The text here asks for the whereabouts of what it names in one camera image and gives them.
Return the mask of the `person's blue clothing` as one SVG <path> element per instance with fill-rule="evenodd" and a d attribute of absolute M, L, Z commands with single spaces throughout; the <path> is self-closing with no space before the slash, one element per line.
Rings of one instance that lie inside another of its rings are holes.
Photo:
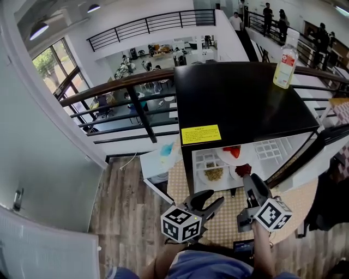
<path fill-rule="evenodd" d="M 182 250 L 172 262 L 164 279 L 266 279 L 254 278 L 245 262 L 218 253 Z M 139 275 L 123 267 L 113 267 L 105 279 L 140 279 Z M 276 274 L 272 279 L 300 279 L 289 272 Z"/>

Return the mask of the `person's left forearm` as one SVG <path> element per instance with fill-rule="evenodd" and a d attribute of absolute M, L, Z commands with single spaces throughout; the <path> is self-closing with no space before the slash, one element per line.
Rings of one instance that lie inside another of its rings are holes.
<path fill-rule="evenodd" d="M 176 255 L 188 244 L 166 244 L 155 259 L 144 268 L 140 279 L 164 279 Z"/>

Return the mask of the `large white plate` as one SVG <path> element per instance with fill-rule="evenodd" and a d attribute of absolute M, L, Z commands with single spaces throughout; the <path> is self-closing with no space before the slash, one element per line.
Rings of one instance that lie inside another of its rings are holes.
<path fill-rule="evenodd" d="M 206 170 L 206 164 L 210 163 L 210 162 L 202 162 L 202 163 L 197 164 L 197 176 L 205 185 L 207 185 L 209 187 L 218 188 L 227 180 L 228 169 L 227 169 L 227 167 L 223 167 L 223 166 L 219 165 L 215 161 L 211 161 L 211 162 L 213 162 L 218 168 L 223 168 L 224 172 L 223 172 L 221 179 L 219 179 L 218 181 L 209 181 L 207 179 L 207 177 L 205 176 L 204 170 Z"/>

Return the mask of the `round table with checkered cloth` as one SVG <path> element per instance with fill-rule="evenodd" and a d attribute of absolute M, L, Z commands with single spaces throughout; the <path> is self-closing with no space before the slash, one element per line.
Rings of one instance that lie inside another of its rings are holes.
<path fill-rule="evenodd" d="M 273 244 L 288 238 L 301 225 L 313 204 L 317 185 L 318 179 L 315 178 L 287 192 L 280 192 L 277 187 L 272 189 L 272 195 L 280 196 L 282 201 L 293 212 L 291 219 L 281 230 L 271 233 L 270 241 Z M 177 205 L 181 204 L 189 196 L 183 161 L 176 163 L 169 170 L 167 193 L 174 199 Z M 253 233 L 251 231 L 240 233 L 237 229 L 237 215 L 247 206 L 243 188 L 238 188 L 234 197 L 231 197 L 230 191 L 218 191 L 206 201 L 205 205 L 210 205 L 221 196 L 225 197 L 224 203 L 214 218 L 205 224 L 207 231 L 203 236 L 215 244 L 229 248 L 233 246 L 235 241 L 252 239 Z"/>

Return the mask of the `pile of dark red beans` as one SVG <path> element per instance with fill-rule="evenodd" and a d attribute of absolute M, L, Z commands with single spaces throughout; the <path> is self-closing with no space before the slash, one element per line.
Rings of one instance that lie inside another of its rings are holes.
<path fill-rule="evenodd" d="M 252 167 L 248 163 L 246 163 L 244 165 L 237 166 L 235 172 L 239 177 L 243 178 L 245 175 L 251 174 L 251 169 Z"/>

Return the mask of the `white cabinet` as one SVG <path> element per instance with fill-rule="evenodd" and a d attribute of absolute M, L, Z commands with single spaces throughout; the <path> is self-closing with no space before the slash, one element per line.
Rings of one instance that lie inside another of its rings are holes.
<path fill-rule="evenodd" d="M 164 167 L 160 161 L 160 149 L 142 154 L 140 163 L 143 175 L 143 181 L 157 195 L 164 199 L 168 204 L 173 204 L 174 200 L 157 187 L 157 184 L 167 182 L 169 180 L 169 171 L 172 168 Z"/>

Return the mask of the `ribbed glass panel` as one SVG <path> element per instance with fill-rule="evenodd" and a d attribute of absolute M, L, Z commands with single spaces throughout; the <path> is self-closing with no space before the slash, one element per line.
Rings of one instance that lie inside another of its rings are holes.
<path fill-rule="evenodd" d="M 100 279 L 98 237 L 47 227 L 0 206 L 0 277 Z"/>

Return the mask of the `frosted glass door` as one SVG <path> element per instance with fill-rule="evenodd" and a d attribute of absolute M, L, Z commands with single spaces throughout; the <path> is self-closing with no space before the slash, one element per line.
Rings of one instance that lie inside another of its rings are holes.
<path fill-rule="evenodd" d="M 47 117 L 0 38 L 0 205 L 48 226 L 88 231 L 103 170 Z"/>

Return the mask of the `blue and white cloth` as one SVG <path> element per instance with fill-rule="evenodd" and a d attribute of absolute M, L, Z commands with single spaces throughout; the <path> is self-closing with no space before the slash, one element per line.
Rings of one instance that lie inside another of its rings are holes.
<path fill-rule="evenodd" d="M 164 167 L 171 168 L 174 166 L 178 155 L 178 147 L 175 142 L 165 144 L 160 149 L 160 161 Z"/>

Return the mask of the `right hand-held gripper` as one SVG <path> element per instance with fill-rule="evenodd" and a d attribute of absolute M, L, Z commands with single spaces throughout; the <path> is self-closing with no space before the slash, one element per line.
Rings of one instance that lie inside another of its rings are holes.
<path fill-rule="evenodd" d="M 252 230 L 256 221 L 269 232 L 282 229 L 292 217 L 292 210 L 281 200 L 273 197 L 266 183 L 255 173 L 243 177 L 244 190 L 247 196 L 247 207 L 237 216 L 239 232 Z"/>

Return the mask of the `black mini fridge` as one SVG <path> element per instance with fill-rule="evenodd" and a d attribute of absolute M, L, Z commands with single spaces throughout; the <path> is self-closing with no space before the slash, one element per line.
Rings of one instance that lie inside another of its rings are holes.
<path fill-rule="evenodd" d="M 273 63 L 221 62 L 174 70 L 180 140 L 188 188 L 194 193 L 194 152 L 317 134 L 317 113 L 301 90 L 322 87 L 273 83 Z"/>

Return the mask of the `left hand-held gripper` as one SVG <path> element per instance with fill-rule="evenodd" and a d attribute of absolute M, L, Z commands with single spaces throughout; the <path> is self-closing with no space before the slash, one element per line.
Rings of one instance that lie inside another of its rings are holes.
<path fill-rule="evenodd" d="M 207 230 L 204 224 L 219 212 L 225 200 L 224 197 L 220 197 L 204 209 L 206 201 L 213 193 L 213 190 L 203 190 L 187 197 L 183 202 L 185 210 L 172 205 L 160 217 L 163 235 L 176 243 L 198 242 Z M 195 215 L 189 212 L 195 210 L 203 213 Z"/>

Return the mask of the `large window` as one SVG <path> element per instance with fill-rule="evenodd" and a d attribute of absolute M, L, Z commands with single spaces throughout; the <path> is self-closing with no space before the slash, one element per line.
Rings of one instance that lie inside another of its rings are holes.
<path fill-rule="evenodd" d="M 58 100 L 89 88 L 64 38 L 42 51 L 32 62 L 48 89 Z"/>

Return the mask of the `small white plate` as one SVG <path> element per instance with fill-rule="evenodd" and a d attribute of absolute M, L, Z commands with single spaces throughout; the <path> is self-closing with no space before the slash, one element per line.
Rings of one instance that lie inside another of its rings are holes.
<path fill-rule="evenodd" d="M 237 181 L 237 182 L 242 182 L 243 181 L 243 178 L 239 177 L 236 172 L 235 172 L 235 169 L 236 169 L 236 166 L 230 166 L 229 167 L 229 173 L 231 175 L 231 177 Z"/>
<path fill-rule="evenodd" d="M 216 148 L 217 156 L 226 164 L 231 166 L 241 166 L 249 163 L 255 154 L 254 147 L 251 144 L 242 144 L 240 154 L 235 158 L 230 151 L 224 151 L 223 148 Z"/>

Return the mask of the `clear bottle of yellow liquid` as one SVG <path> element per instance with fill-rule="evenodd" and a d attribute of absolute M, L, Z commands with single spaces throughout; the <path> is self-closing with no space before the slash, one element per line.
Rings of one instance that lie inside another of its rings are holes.
<path fill-rule="evenodd" d="M 298 40 L 299 32 L 293 29 L 287 30 L 284 46 L 281 48 L 281 58 L 277 63 L 273 83 L 283 89 L 287 89 L 292 80 L 292 76 L 298 60 Z"/>

